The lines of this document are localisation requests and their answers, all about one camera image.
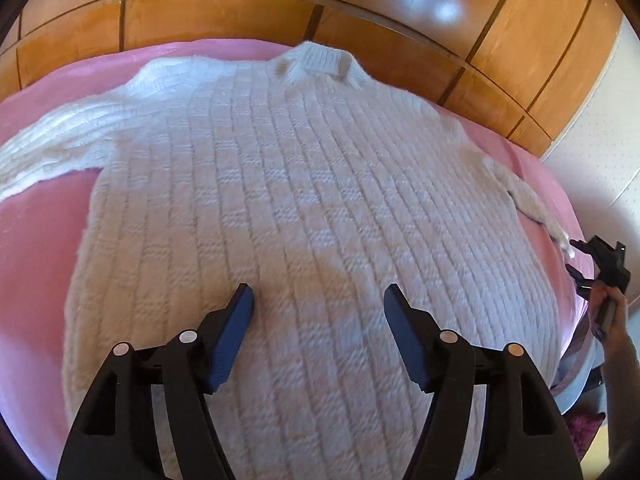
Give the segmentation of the person's right forearm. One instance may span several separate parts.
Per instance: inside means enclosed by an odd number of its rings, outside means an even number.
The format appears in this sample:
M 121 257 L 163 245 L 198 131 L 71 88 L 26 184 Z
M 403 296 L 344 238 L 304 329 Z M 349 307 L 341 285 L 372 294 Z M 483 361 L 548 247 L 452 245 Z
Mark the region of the person's right forearm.
M 623 451 L 639 426 L 639 361 L 630 337 L 611 330 L 603 344 L 608 410 L 608 457 Z

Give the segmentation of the person's right hand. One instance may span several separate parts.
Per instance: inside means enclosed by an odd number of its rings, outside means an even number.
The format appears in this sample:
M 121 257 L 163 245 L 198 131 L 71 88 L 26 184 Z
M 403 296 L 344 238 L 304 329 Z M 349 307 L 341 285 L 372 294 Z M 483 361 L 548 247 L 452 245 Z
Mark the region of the person's right hand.
M 596 281 L 591 287 L 588 316 L 591 333 L 608 359 L 628 340 L 626 297 L 617 287 Z

